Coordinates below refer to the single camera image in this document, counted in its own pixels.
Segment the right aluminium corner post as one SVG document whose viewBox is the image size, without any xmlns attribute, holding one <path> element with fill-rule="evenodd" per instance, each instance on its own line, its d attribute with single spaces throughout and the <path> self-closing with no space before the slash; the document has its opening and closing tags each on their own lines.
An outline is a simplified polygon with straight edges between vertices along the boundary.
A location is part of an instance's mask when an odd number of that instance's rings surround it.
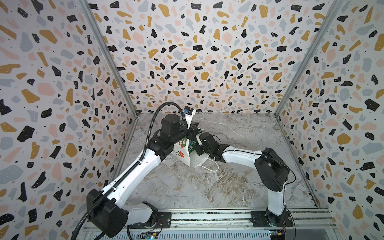
<svg viewBox="0 0 384 240">
<path fill-rule="evenodd" d="M 304 59 L 302 62 L 299 64 L 298 70 L 296 71 L 293 80 L 287 87 L 287 91 L 285 92 L 281 102 L 279 103 L 276 112 L 274 113 L 274 117 L 278 119 L 278 116 L 282 113 L 283 108 L 285 104 L 288 102 L 290 94 L 294 91 L 294 88 L 296 84 L 299 82 L 301 76 L 303 75 L 306 67 L 310 63 L 311 59 L 317 52 L 317 48 L 319 47 L 320 43 L 322 42 L 323 37 L 325 36 L 327 30 L 329 29 L 330 25 L 332 24 L 336 14 L 342 7 L 343 3 L 342 0 L 335 0 L 332 2 L 332 5 L 330 6 L 330 9 L 327 12 L 327 15 L 318 31 L 316 34 L 313 42 L 311 43 L 310 47 L 308 48 L 308 51 L 306 55 L 304 56 Z"/>
</svg>

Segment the aluminium corner post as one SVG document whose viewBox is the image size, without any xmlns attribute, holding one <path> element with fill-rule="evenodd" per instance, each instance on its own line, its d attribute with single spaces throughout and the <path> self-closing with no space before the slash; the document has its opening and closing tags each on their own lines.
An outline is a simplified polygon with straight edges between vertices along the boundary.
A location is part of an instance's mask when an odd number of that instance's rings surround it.
<svg viewBox="0 0 384 240">
<path fill-rule="evenodd" d="M 102 32 L 101 32 L 101 30 L 97 24 L 96 19 L 94 18 L 94 15 L 91 11 L 89 3 L 86 0 L 79 0 L 78 2 L 79 2 L 79 5 L 80 5 L 82 12 L 84 13 L 85 19 L 86 19 L 87 23 L 89 24 L 91 31 L 94 34 L 95 40 L 98 43 L 100 50 L 106 59 L 106 63 L 108 65 L 108 67 L 110 68 L 114 79 L 117 82 L 118 88 L 119 88 L 122 96 L 125 99 L 129 113 L 131 113 L 133 115 L 133 118 L 136 119 L 138 117 L 137 111 L 134 108 L 134 105 L 131 101 L 131 98 L 130 98 L 129 93 L 126 89 L 126 86 L 125 86 L 125 84 L 122 80 L 122 77 L 119 74 L 119 71 L 117 69 L 117 66 L 116 66 L 116 64 L 115 64 L 115 62 L 111 56 L 108 45 L 104 41 Z"/>
<path fill-rule="evenodd" d="M 285 104 L 288 102 L 290 94 L 294 91 L 294 88 L 296 84 L 299 82 L 301 76 L 303 75 L 306 67 L 310 63 L 311 59 L 317 52 L 317 48 L 319 47 L 320 43 L 322 42 L 323 37 L 325 36 L 327 30 L 329 29 L 330 25 L 332 24 L 336 14 L 342 7 L 343 3 L 342 0 L 335 0 L 332 2 L 332 5 L 330 6 L 330 9 L 327 12 L 327 15 L 318 31 L 316 34 L 313 42 L 311 43 L 310 47 L 308 48 L 308 51 L 306 55 L 304 56 L 304 59 L 302 62 L 299 64 L 298 70 L 296 71 L 293 80 L 287 87 L 287 91 L 285 92 L 281 102 L 279 103 L 276 112 L 274 113 L 274 117 L 278 119 L 278 116 L 282 113 L 283 108 Z"/>
</svg>

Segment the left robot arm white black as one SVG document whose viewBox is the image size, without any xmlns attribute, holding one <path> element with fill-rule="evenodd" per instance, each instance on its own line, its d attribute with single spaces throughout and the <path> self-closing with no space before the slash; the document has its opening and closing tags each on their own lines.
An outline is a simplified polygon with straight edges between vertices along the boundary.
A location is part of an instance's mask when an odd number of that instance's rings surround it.
<svg viewBox="0 0 384 240">
<path fill-rule="evenodd" d="M 101 234 L 97 239 L 112 238 L 126 227 L 140 224 L 154 228 L 159 224 L 158 208 L 142 202 L 124 209 L 126 201 L 140 182 L 174 151 L 181 140 L 193 140 L 198 132 L 198 124 L 192 119 L 195 110 L 184 109 L 182 114 L 168 114 L 161 121 L 161 128 L 153 132 L 157 118 L 150 123 L 144 149 L 136 160 L 109 185 L 102 190 L 92 190 L 87 195 L 87 219 Z"/>
</svg>

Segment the green candy packet in bag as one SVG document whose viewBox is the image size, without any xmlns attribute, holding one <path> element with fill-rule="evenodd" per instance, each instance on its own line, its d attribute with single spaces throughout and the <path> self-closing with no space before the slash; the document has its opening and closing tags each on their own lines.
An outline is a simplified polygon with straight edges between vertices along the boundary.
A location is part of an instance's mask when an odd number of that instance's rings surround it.
<svg viewBox="0 0 384 240">
<path fill-rule="evenodd" d="M 189 153 L 192 153 L 196 150 L 196 146 L 198 145 L 198 141 L 196 139 L 189 140 L 187 138 L 182 139 L 179 142 L 181 148 L 187 149 Z"/>
</svg>

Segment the white paper bag with flower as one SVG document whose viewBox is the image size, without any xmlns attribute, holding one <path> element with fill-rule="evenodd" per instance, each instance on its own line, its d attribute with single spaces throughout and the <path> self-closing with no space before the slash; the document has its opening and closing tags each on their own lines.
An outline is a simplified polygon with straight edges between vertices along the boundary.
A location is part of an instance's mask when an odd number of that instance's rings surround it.
<svg viewBox="0 0 384 240">
<path fill-rule="evenodd" d="M 198 141 L 198 145 L 201 144 L 198 137 L 196 137 L 195 139 Z M 176 158 L 178 158 L 180 161 L 182 161 L 184 164 L 186 164 L 189 167 L 193 167 L 193 168 L 201 167 L 201 168 L 204 168 L 204 169 L 206 169 L 210 172 L 213 172 L 213 173 L 215 173 L 219 170 L 219 165 L 214 160 L 210 159 L 207 154 L 202 154 L 201 156 L 198 156 L 196 150 L 193 151 L 192 153 L 189 153 L 187 149 L 181 148 L 179 142 L 177 142 L 174 145 L 174 150 L 173 150 L 172 154 Z M 204 166 L 204 163 L 207 160 L 213 162 L 216 165 L 215 170 L 209 169 L 209 168 Z"/>
</svg>

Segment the green circuit board left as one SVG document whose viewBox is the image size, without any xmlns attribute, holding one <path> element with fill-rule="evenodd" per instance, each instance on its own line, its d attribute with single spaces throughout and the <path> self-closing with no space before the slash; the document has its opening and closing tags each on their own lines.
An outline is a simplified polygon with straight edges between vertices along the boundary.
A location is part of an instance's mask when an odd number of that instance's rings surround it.
<svg viewBox="0 0 384 240">
<path fill-rule="evenodd" d="M 143 232 L 140 234 L 140 240 L 157 240 L 159 238 L 159 232 Z"/>
</svg>

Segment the circuit board right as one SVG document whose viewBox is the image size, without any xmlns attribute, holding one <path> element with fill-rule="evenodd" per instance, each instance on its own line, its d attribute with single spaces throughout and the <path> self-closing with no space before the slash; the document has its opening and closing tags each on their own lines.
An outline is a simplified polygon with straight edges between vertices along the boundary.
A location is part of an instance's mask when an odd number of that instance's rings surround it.
<svg viewBox="0 0 384 240">
<path fill-rule="evenodd" d="M 271 240 L 285 240 L 286 239 L 286 232 L 283 230 L 270 230 L 269 236 Z"/>
</svg>

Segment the left aluminium corner post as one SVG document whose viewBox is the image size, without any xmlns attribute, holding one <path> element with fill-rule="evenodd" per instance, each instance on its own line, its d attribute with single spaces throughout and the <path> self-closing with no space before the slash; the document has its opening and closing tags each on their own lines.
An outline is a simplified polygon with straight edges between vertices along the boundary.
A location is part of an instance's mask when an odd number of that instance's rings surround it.
<svg viewBox="0 0 384 240">
<path fill-rule="evenodd" d="M 78 2 L 79 2 L 79 5 L 80 5 L 82 12 L 84 13 L 85 19 L 86 19 L 87 23 L 89 24 L 91 31 L 94 34 L 95 40 L 98 43 L 100 50 L 106 59 L 106 63 L 108 65 L 108 67 L 110 68 L 114 79 L 117 82 L 118 88 L 119 88 L 122 96 L 125 99 L 129 113 L 131 113 L 133 115 L 133 118 L 136 119 L 138 117 L 137 111 L 134 108 L 134 105 L 131 101 L 131 98 L 130 98 L 129 93 L 126 89 L 126 86 L 125 86 L 125 84 L 122 80 L 122 77 L 119 74 L 119 71 L 117 69 L 117 66 L 116 66 L 116 64 L 115 64 L 115 62 L 111 56 L 108 45 L 104 41 L 102 32 L 101 32 L 101 30 L 97 24 L 96 19 L 94 18 L 94 15 L 91 11 L 89 3 L 86 0 L 79 0 Z"/>
</svg>

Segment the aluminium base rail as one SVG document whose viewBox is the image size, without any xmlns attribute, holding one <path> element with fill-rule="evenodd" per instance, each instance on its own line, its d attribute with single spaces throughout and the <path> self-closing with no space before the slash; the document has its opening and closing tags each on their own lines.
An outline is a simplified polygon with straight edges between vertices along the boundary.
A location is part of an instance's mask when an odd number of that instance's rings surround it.
<svg viewBox="0 0 384 240">
<path fill-rule="evenodd" d="M 124 228 L 114 240 L 139 240 L 143 232 L 159 232 L 158 240 L 270 240 L 270 230 L 283 230 L 286 240 L 341 240 L 326 209 L 289 209 L 282 221 L 271 226 L 262 209 L 179 209 L 169 228 Z"/>
</svg>

